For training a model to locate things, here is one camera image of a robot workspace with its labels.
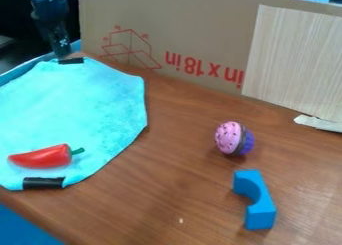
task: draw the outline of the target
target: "toy pepper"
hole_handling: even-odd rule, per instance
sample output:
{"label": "toy pepper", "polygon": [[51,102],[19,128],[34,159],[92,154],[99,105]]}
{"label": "toy pepper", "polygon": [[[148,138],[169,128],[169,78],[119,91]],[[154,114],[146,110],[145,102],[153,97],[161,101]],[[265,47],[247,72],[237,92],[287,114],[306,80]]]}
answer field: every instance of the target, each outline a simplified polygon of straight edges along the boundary
{"label": "toy pepper", "polygon": [[73,155],[83,152],[84,148],[71,151],[67,144],[61,144],[29,153],[13,154],[8,159],[21,167],[45,169],[68,165]]}

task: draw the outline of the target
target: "blue arch block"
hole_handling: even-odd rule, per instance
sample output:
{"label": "blue arch block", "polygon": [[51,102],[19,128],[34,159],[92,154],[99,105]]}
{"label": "blue arch block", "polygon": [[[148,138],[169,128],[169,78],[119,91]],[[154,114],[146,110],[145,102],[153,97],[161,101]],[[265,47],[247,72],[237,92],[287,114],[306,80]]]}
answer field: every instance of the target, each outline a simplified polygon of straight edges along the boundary
{"label": "blue arch block", "polygon": [[277,208],[259,170],[235,171],[233,191],[253,201],[253,204],[246,208],[245,227],[247,230],[273,227]]}

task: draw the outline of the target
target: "wooden table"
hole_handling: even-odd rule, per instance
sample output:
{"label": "wooden table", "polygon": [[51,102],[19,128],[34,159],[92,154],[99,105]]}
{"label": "wooden table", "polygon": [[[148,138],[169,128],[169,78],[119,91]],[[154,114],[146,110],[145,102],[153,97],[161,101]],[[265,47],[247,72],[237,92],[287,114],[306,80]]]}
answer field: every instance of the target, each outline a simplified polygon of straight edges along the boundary
{"label": "wooden table", "polygon": [[[149,127],[140,137],[80,184],[0,189],[2,202],[72,244],[342,244],[341,135],[296,125],[288,109],[125,71],[146,81]],[[215,147],[225,120],[255,134],[247,156]],[[231,190],[237,169],[262,171],[279,210],[272,230],[244,229],[249,200]]]}

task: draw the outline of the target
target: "light wood panel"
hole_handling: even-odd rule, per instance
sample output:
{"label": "light wood panel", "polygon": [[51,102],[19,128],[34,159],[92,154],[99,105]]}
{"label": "light wood panel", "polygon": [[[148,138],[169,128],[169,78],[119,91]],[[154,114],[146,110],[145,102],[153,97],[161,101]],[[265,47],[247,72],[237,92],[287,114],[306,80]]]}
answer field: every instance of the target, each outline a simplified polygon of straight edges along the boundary
{"label": "light wood panel", "polygon": [[243,95],[342,121],[342,18],[260,6]]}

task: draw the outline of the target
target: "wooden board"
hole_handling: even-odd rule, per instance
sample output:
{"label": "wooden board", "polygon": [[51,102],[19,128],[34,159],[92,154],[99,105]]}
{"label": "wooden board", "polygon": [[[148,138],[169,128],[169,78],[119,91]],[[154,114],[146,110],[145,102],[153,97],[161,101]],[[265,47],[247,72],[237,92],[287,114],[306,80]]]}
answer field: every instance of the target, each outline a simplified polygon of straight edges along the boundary
{"label": "wooden board", "polygon": [[[87,180],[63,190],[0,188],[1,203],[66,244],[342,244],[340,135],[295,124],[289,109],[106,63],[144,78],[149,127]],[[225,120],[254,133],[246,156],[216,148]],[[262,172],[279,210],[272,230],[243,227],[250,201],[231,190],[237,169]]]}
{"label": "wooden board", "polygon": [[342,18],[260,6],[243,95],[342,121]]}

